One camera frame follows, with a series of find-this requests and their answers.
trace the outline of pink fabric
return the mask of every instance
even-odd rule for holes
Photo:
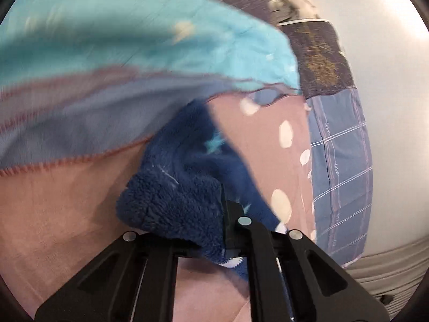
[[[304,98],[287,96],[259,106],[245,94],[231,93],[213,98],[209,105],[277,218],[313,240],[309,108]]]
[[[0,274],[30,316],[128,230],[114,205],[144,145],[0,177]],[[180,260],[174,322],[232,321],[247,299],[247,283],[228,269]]]

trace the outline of navy blue fleece fabric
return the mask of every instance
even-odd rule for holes
[[[138,172],[117,201],[129,226],[190,240],[215,263],[243,277],[245,260],[224,256],[221,184],[228,200],[274,230],[279,220],[261,198],[244,163],[213,124],[206,104],[185,106],[148,144]]]

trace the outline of pink polka dot fabric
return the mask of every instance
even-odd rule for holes
[[[314,240],[309,107],[304,98],[286,96],[261,106],[245,94],[228,93],[211,99],[209,107],[279,219],[277,230],[300,229]]]

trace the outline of stitched edge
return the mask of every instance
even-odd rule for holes
[[[91,73],[96,73],[96,72],[102,72],[102,71],[106,71],[106,70],[111,70],[111,69],[115,69],[115,67],[127,67],[127,68],[131,68],[134,69],[134,67],[129,66],[129,65],[109,65],[109,66],[105,66],[105,67],[101,67],[101,68],[97,68],[95,70],[91,70],[91,71],[87,71],[87,72],[72,72],[70,74],[67,75],[61,75],[61,76],[53,76],[53,77],[49,77],[48,80],[46,80],[45,78],[36,78],[34,80],[28,80],[28,81],[23,81],[21,83],[18,83],[16,85],[0,85],[0,89],[2,90],[2,92],[0,92],[0,101],[3,100],[7,100],[9,97],[11,96],[15,96],[20,94],[21,92],[26,92],[29,90],[29,86],[32,85],[33,83],[37,83],[37,86],[40,86],[42,83],[45,83],[45,81],[47,83],[51,82],[51,81],[60,81],[60,80],[67,80],[72,76],[76,76],[76,75],[83,75],[86,76],[88,74]],[[190,78],[204,78],[204,77],[213,77],[213,78],[219,78],[221,80],[230,80],[231,82],[236,82],[236,83],[246,83],[246,82],[253,82],[253,83],[258,83],[261,86],[272,86],[272,85],[285,85],[287,87],[291,87],[289,85],[287,85],[284,82],[274,82],[274,83],[269,83],[269,82],[264,82],[264,81],[260,81],[260,80],[256,80],[254,78],[240,78],[240,79],[236,79],[233,77],[229,77],[229,76],[224,76],[221,74],[213,74],[213,73],[209,73],[209,72],[203,72],[203,73],[198,73],[195,75],[190,75],[190,74],[183,74],[181,72],[176,72],[173,70],[164,70],[164,71],[139,71],[137,73],[137,75],[139,77],[145,77],[145,76],[156,76],[156,75],[165,75],[165,76],[182,76],[182,77],[190,77]]]
[[[55,160],[52,162],[31,163],[31,164],[23,165],[23,166],[13,166],[10,168],[4,168],[4,169],[0,170],[0,177],[13,176],[13,175],[18,175],[20,173],[40,172],[42,170],[49,171],[55,167],[75,165],[75,164],[79,164],[79,163],[87,163],[87,162],[91,162],[91,161],[101,160],[103,158],[116,155],[122,151],[129,150],[129,149],[136,147],[140,144],[145,144],[145,143],[149,142],[152,139],[152,137],[153,137],[153,135],[151,135],[149,137],[145,137],[141,140],[127,144],[127,145],[122,146],[122,147],[117,148],[117,149],[107,150],[104,153],[94,153],[91,155],[81,155],[81,156],[72,157],[72,158],[63,158],[63,159]]]
[[[120,65],[109,65],[95,70],[90,70],[86,72],[72,72],[66,75],[52,76],[46,78],[36,78],[34,80],[27,80],[17,83],[15,85],[1,85],[0,89],[0,102],[6,101],[11,97],[21,95],[33,89],[45,88],[46,86],[52,87],[53,85],[58,85],[62,82],[73,82],[76,76],[97,76],[104,73],[117,75],[128,75],[128,76],[138,76],[141,75],[141,72],[138,68],[133,66],[120,66]]]
[[[158,74],[161,75],[162,73],[146,73],[146,74],[143,74],[140,76],[135,76],[133,78],[118,79],[116,81],[112,81],[111,83],[109,83],[108,87],[120,85],[122,83],[126,83],[126,82],[131,81],[131,80],[141,79],[145,76],[154,76],[154,75],[158,75]],[[262,83],[262,82],[258,82],[258,81],[254,81],[254,80],[247,80],[247,79],[245,79],[245,80],[232,80],[229,78],[223,78],[223,79],[230,80],[233,83],[234,82],[235,83],[246,83],[246,82],[256,83],[256,84],[259,84],[261,87],[257,88],[256,90],[253,90],[253,91],[231,90],[231,91],[227,91],[227,92],[223,92],[223,93],[218,93],[215,96],[220,96],[222,94],[228,94],[228,93],[256,93],[258,91],[262,91],[262,90],[266,90],[266,89],[276,90],[280,93],[280,89],[278,89],[276,86],[284,86],[283,93],[281,93],[282,96],[292,96],[292,95],[298,96],[298,95],[300,95],[300,94],[293,93],[293,91],[295,91],[295,89],[291,88],[290,86],[288,86],[282,82],[267,84],[267,83]],[[94,93],[104,91],[105,88],[103,86],[105,86],[105,84],[96,86],[93,90],[89,91],[88,93],[84,93],[84,94],[76,95],[76,96],[71,97],[71,98],[67,98],[67,99],[63,100],[62,102],[59,102],[55,105],[46,105],[44,107],[38,108],[38,110],[36,110],[36,111],[33,111],[33,112],[27,111],[24,113],[20,113],[13,118],[7,119],[3,123],[0,124],[0,134],[17,127],[18,125],[20,125],[23,122],[30,121],[31,119],[37,117],[38,114],[48,112],[50,110],[53,110],[54,108],[62,108],[65,105],[72,104],[72,103],[77,102],[78,100],[89,97],[89,96],[93,95]]]

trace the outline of blue plaid fabric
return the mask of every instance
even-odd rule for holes
[[[363,253],[372,202],[372,159],[356,88],[307,99],[317,244],[346,266]]]

